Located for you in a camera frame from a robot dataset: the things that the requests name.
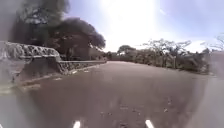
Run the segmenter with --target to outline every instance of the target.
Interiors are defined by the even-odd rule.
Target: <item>roadside curb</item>
[[[91,69],[91,68],[96,68],[98,66],[105,65],[105,64],[107,64],[107,63],[93,65],[93,66],[89,66],[89,67],[85,67],[85,68],[80,68],[80,69],[73,69],[71,71],[68,71],[68,73],[66,73],[66,74],[60,74],[60,73],[50,74],[50,75],[43,76],[41,78],[36,78],[36,79],[31,79],[31,80],[26,80],[26,81],[23,81],[23,82],[15,83],[15,86],[21,86],[21,85],[22,86],[23,85],[26,86],[26,84],[29,85],[29,83],[32,83],[32,82],[35,82],[35,81],[39,81],[39,80],[43,80],[43,79],[48,79],[48,78],[51,78],[51,77],[59,77],[59,76],[73,75],[75,71],[83,71],[83,70],[87,70],[87,69]]]

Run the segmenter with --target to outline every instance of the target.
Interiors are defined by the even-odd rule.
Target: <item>tree canopy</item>
[[[68,8],[68,0],[26,0],[18,11],[10,41],[55,48],[67,59],[89,59],[89,50],[104,48],[105,39],[80,18],[62,19]]]

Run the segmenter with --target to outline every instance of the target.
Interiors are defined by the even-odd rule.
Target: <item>sky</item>
[[[70,0],[65,17],[80,17],[106,39],[104,51],[150,39],[191,40],[191,51],[224,32],[223,0]]]

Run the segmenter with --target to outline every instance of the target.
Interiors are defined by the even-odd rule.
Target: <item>asphalt road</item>
[[[108,62],[70,76],[1,89],[0,124],[72,128],[79,120],[82,128],[145,128],[149,119],[155,128],[193,128],[195,121],[206,121],[200,119],[208,110],[203,106],[209,104],[204,97],[211,79],[217,81],[184,71]]]

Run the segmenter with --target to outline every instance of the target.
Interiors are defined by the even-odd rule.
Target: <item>sunlight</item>
[[[107,44],[113,44],[112,47],[124,43],[136,45],[157,36],[154,0],[101,1],[109,21],[109,33],[105,34]]]

